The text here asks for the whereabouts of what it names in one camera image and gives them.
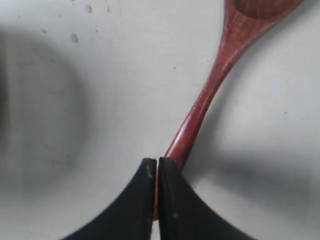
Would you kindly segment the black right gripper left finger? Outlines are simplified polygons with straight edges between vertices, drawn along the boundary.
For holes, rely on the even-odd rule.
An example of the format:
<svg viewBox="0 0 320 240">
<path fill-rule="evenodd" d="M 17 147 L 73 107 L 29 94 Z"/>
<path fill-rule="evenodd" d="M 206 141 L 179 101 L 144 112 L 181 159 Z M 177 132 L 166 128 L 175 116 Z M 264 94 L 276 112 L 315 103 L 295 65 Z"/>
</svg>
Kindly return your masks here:
<svg viewBox="0 0 320 240">
<path fill-rule="evenodd" d="M 157 161 L 144 158 L 121 194 L 67 240 L 149 240 L 155 208 Z"/>
</svg>

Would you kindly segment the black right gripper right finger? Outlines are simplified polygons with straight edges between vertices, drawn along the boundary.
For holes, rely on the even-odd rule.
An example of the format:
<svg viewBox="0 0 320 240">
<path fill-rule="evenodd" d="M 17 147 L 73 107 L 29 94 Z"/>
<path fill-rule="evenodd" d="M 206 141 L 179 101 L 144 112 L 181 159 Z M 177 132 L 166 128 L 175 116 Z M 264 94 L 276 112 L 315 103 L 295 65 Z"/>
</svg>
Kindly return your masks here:
<svg viewBox="0 0 320 240">
<path fill-rule="evenodd" d="M 164 157 L 158 165 L 158 219 L 162 240 L 254 239 L 213 211 Z"/>
</svg>

